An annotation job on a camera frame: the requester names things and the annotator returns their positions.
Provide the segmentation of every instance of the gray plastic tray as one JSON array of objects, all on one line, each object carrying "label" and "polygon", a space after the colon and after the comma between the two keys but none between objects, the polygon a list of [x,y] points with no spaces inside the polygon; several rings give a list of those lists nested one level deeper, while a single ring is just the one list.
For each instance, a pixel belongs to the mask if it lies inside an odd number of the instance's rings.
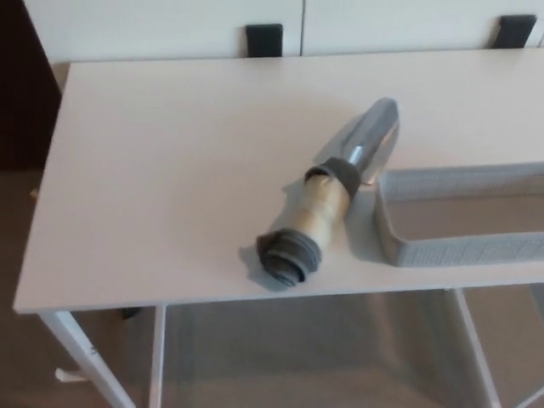
[{"label": "gray plastic tray", "polygon": [[375,219],[400,267],[544,259],[544,163],[388,171]]}]

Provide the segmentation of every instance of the cabinet door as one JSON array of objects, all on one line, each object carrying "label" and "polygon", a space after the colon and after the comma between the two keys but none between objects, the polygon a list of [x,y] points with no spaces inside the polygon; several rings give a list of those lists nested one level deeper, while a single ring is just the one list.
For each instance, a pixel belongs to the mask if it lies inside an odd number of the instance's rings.
[{"label": "cabinet door", "polygon": [[298,55],[303,0],[25,0],[52,63],[246,55],[243,27],[283,25]]},{"label": "cabinet door", "polygon": [[486,48],[503,14],[536,14],[526,47],[538,47],[542,0],[306,0],[303,53]]}]

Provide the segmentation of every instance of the white table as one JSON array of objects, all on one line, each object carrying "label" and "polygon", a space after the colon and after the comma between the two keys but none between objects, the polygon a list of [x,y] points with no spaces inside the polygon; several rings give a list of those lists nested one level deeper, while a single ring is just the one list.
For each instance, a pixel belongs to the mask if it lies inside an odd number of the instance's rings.
[{"label": "white table", "polygon": [[133,406],[70,311],[157,306],[158,406],[168,304],[544,281],[544,263],[383,263],[371,191],[301,285],[279,291],[252,249],[382,96],[401,114],[389,168],[542,161],[542,72],[544,50],[72,64],[14,308]]}]

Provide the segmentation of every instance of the gray rubber cuff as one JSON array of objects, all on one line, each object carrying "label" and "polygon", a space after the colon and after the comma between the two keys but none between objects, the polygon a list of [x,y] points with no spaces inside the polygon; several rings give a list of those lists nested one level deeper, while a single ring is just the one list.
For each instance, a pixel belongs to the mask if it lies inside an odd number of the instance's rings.
[{"label": "gray rubber cuff", "polygon": [[331,157],[329,160],[310,168],[306,175],[304,176],[304,181],[308,181],[312,176],[315,175],[324,175],[331,176],[340,183],[349,194],[349,200],[352,201],[357,194],[360,186],[360,175],[355,166],[344,159],[339,159],[338,157]]},{"label": "gray rubber cuff", "polygon": [[257,252],[264,270],[287,286],[306,281],[321,262],[321,250],[314,240],[295,229],[259,236]]}]

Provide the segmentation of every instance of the dark wall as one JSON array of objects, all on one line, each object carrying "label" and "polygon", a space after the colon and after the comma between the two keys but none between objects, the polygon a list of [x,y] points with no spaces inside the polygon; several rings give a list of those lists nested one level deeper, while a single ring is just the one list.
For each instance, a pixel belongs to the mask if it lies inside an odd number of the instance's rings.
[{"label": "dark wall", "polygon": [[0,0],[0,171],[43,168],[59,106],[23,0]]}]

